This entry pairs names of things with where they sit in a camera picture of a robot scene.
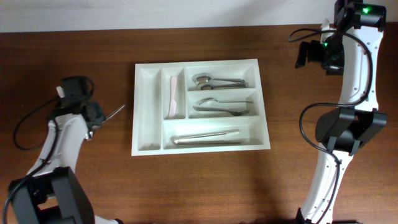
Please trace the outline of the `steel teaspoon angled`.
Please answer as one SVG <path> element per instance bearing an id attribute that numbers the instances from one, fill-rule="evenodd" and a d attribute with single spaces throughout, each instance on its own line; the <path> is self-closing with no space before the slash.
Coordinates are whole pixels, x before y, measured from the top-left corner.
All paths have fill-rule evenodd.
<path id="1" fill-rule="evenodd" d="M 102 121 L 99 124 L 93 125 L 92 130 L 97 130 L 100 129 L 102 127 L 102 125 L 107 122 L 109 119 L 111 119 L 113 116 L 115 116 L 117 113 L 119 113 L 123 108 L 125 107 L 125 105 L 121 105 L 118 109 L 116 109 L 115 111 L 113 111 L 112 113 L 110 113 L 107 117 L 105 117 L 105 120 Z"/>

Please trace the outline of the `steel fork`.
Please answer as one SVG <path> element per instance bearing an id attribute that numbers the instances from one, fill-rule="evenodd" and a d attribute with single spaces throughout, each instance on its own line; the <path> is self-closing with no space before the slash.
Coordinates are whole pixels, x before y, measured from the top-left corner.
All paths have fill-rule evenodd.
<path id="1" fill-rule="evenodd" d="M 224 109 L 224 108 L 203 108 L 203 107 L 197 107 L 197 106 L 194 106 L 193 109 L 196 111 L 227 112 L 227 113 L 231 114 L 232 116 L 242 116 L 242 115 L 248 114 L 250 112 L 249 109 L 235 111 L 235 110 L 229 110 L 229 109 Z"/>
<path id="2" fill-rule="evenodd" d="M 202 105 L 202 104 L 207 103 L 207 102 L 216 102 L 216 103 L 253 103 L 253 101 L 220 101 L 220 100 L 217 100 L 215 98 L 204 98 L 204 99 L 198 100 L 196 102 L 196 104 L 197 105 Z"/>

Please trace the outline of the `pink plastic knife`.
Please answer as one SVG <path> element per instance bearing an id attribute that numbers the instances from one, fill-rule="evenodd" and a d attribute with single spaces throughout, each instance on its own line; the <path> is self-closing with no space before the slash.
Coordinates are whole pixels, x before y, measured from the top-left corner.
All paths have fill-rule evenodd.
<path id="1" fill-rule="evenodd" d="M 168 119 L 173 119 L 177 110 L 177 101 L 175 99 L 175 94 L 177 90 L 177 81 L 178 81 L 177 76 L 170 77 L 170 105 L 169 105 Z"/>

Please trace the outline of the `steel tablespoon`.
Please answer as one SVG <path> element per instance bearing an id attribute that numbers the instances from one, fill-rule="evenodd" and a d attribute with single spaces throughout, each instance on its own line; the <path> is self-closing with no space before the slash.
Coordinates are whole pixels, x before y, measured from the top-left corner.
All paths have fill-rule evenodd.
<path id="1" fill-rule="evenodd" d="M 230 78 L 214 78 L 209 73 L 197 73 L 192 76 L 194 83 L 207 83 L 211 80 L 222 81 L 222 82 L 233 82 L 233 83 L 244 83 L 243 79 L 230 79 Z"/>
<path id="2" fill-rule="evenodd" d="M 249 83 L 232 83 L 232 84 L 212 84 L 212 83 L 200 83 L 194 90 L 218 90 L 218 89 L 230 89 L 230 88 L 248 88 Z"/>

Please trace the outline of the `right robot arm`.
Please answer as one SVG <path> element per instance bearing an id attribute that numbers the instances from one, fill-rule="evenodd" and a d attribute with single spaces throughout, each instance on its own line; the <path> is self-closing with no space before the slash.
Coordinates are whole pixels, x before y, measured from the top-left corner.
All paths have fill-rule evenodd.
<path id="1" fill-rule="evenodd" d="M 295 223 L 332 223 L 333 207 L 347 166 L 387 123 L 376 96 L 377 55 L 386 28 L 387 9 L 364 1 L 335 2 L 334 21 L 306 29 L 295 68 L 308 62 L 329 75 L 342 75 L 340 99 L 315 127 L 318 161 L 309 194 Z"/>

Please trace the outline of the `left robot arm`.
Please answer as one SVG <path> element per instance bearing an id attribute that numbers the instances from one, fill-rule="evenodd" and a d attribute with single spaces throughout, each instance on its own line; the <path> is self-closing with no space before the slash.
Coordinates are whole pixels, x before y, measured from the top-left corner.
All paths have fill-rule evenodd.
<path id="1" fill-rule="evenodd" d="M 13 180 L 2 211 L 13 209 L 18 223 L 120 223 L 95 215 L 75 168 L 81 145 L 93 138 L 108 117 L 93 101 L 95 84 L 86 76 L 62 79 L 55 108 L 47 118 L 48 133 L 41 152 L 25 177 Z"/>

